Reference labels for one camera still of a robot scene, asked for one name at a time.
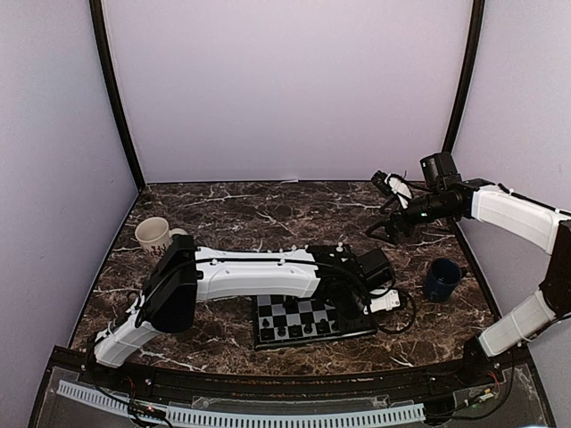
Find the lavender wall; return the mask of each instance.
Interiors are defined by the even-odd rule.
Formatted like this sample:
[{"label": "lavender wall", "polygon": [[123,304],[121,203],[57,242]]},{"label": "lavender wall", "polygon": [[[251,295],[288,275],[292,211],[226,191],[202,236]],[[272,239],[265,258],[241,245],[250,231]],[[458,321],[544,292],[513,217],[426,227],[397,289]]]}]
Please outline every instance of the lavender wall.
[{"label": "lavender wall", "polygon": [[[486,2],[468,105],[454,151],[485,177],[571,209],[571,3]],[[462,222],[503,313],[537,289],[549,258],[493,226]],[[531,345],[558,426],[571,426],[571,328]]]},{"label": "lavender wall", "polygon": [[136,196],[88,1],[0,2],[0,425],[26,426]]},{"label": "lavender wall", "polygon": [[145,177],[419,178],[443,142],[471,4],[106,1]]}]

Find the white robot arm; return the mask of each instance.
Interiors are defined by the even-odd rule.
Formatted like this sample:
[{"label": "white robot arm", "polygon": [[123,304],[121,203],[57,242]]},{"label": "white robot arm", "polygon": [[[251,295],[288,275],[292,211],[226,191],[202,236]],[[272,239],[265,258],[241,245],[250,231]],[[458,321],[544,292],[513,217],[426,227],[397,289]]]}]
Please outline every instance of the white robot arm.
[{"label": "white robot arm", "polygon": [[[396,195],[393,200],[400,206],[373,225],[369,236],[397,243],[400,234],[410,236],[417,224],[438,218],[473,218],[521,236],[551,255],[540,289],[477,337],[486,357],[529,341],[532,334],[571,311],[571,213],[483,179],[462,181],[449,153],[429,156],[420,164],[427,184],[422,190],[428,194],[405,198],[406,204],[402,203],[402,189],[410,183],[400,176],[375,174],[373,183],[384,194]],[[385,233],[374,235],[380,227]]]},{"label": "white robot arm", "polygon": [[93,339],[98,363],[118,367],[161,333],[178,333],[194,320],[197,301],[230,296],[285,295],[332,303],[347,319],[399,306],[396,292],[371,300],[370,292],[394,280],[380,249],[356,257],[348,245],[312,245],[287,252],[217,251],[179,236],[124,317]]}]

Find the white mug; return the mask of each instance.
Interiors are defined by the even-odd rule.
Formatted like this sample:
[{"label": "white mug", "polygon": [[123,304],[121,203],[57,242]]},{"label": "white mug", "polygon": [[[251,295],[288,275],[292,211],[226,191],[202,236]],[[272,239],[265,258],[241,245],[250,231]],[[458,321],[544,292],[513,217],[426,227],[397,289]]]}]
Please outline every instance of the white mug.
[{"label": "white mug", "polygon": [[161,256],[172,244],[173,235],[188,235],[184,229],[169,230],[169,222],[162,217],[150,217],[135,229],[135,237],[143,250]]}]

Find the marble table surface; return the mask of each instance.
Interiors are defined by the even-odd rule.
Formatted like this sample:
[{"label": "marble table surface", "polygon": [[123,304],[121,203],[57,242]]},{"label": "marble table surface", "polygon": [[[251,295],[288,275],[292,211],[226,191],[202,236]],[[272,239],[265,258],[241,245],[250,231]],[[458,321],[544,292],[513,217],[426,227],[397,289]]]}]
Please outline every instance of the marble table surface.
[{"label": "marble table surface", "polygon": [[[348,243],[356,254],[381,247],[392,262],[397,285],[418,305],[414,326],[400,335],[376,335],[297,348],[253,350],[249,298],[198,303],[194,326],[148,342],[129,360],[137,363],[227,375],[340,375],[460,358],[465,340],[492,324],[492,313],[473,274],[451,299],[437,304],[422,295],[431,260],[454,259],[468,268],[454,235],[442,223],[418,227],[393,246],[363,234],[378,219],[385,198],[365,182],[201,183],[149,185],[141,193],[105,261],[79,320],[71,347],[84,350],[87,337],[122,313],[127,293],[139,290],[158,261],[141,250],[135,227],[145,218],[165,217],[200,245],[234,251]],[[394,328],[406,313],[379,315]]]}]

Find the black and white chessboard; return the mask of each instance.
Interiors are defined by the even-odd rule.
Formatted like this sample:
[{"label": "black and white chessboard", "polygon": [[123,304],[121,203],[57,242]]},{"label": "black and white chessboard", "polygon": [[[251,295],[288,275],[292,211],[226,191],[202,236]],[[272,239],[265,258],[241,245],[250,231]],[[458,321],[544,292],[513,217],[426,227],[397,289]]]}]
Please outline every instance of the black and white chessboard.
[{"label": "black and white chessboard", "polygon": [[377,332],[369,317],[347,320],[340,317],[333,306],[320,300],[289,298],[286,301],[284,296],[257,296],[252,302],[256,350]]}]

